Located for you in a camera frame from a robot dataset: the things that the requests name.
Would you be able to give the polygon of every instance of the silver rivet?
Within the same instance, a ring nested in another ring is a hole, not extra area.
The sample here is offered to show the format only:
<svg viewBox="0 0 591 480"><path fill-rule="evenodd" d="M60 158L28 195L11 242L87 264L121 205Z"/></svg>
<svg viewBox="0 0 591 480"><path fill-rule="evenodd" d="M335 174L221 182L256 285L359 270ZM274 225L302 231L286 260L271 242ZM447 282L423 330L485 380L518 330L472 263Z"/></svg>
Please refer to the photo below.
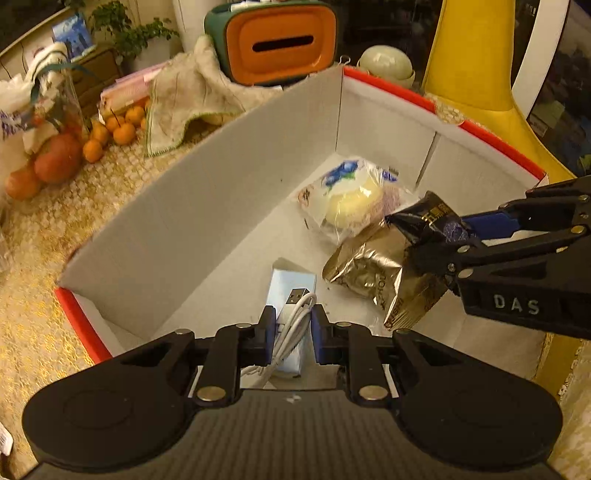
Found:
<svg viewBox="0 0 591 480"><path fill-rule="evenodd" d="M468 278L473 273L474 273L474 270L472 270L471 268L465 268L460 273L458 273L457 277L458 278Z"/></svg>
<svg viewBox="0 0 591 480"><path fill-rule="evenodd" d="M218 401L226 396L222 387L203 387L197 390L197 398L203 401Z"/></svg>
<svg viewBox="0 0 591 480"><path fill-rule="evenodd" d="M388 396L388 390L379 385L367 385L359 389L359 395L365 400L383 400Z"/></svg>

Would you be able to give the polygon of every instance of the potted plant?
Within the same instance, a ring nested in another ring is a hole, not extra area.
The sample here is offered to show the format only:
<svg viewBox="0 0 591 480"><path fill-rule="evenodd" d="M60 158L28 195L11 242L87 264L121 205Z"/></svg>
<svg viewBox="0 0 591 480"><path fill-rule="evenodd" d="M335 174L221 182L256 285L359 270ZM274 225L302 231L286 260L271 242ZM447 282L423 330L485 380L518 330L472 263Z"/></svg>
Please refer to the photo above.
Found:
<svg viewBox="0 0 591 480"><path fill-rule="evenodd" d="M83 0L66 0L72 8L84 6ZM133 26L127 15L127 8L119 0L110 1L94 9L89 17L92 33L107 34L117 52L126 73L141 70L170 58L168 41L179 36L176 30L168 28L170 19L158 17L145 25Z"/></svg>

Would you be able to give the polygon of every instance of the black snack package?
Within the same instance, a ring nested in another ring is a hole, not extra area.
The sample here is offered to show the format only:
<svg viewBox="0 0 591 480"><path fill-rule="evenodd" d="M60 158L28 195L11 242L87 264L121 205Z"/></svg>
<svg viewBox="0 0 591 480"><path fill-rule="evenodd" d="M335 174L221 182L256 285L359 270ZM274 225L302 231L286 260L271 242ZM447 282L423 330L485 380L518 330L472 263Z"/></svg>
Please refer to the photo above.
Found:
<svg viewBox="0 0 591 480"><path fill-rule="evenodd" d="M427 192L414 205L386 215L413 245L428 242L461 242L473 237L470 227L438 195Z"/></svg>

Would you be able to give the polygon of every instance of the gold foil package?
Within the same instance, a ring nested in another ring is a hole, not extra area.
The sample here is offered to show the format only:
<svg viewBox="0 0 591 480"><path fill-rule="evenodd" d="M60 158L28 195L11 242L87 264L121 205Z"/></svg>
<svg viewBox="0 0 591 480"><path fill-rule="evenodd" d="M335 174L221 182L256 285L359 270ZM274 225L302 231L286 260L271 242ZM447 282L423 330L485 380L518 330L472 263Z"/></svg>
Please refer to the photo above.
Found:
<svg viewBox="0 0 591 480"><path fill-rule="evenodd" d="M370 225L337 248L322 277L372 299L385 312L388 330L411 328L447 287L435 275L414 271L407 260L409 245L395 226Z"/></svg>

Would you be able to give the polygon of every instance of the white label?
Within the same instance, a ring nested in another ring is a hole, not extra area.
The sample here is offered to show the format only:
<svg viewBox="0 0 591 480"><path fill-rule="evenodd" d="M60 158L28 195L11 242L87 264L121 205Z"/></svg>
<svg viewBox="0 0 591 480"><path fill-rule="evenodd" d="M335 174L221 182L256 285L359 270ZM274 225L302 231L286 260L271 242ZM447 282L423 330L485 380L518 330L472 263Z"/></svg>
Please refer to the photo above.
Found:
<svg viewBox="0 0 591 480"><path fill-rule="evenodd" d="M12 452L13 439L10 432L0 423L0 453L8 456Z"/></svg>

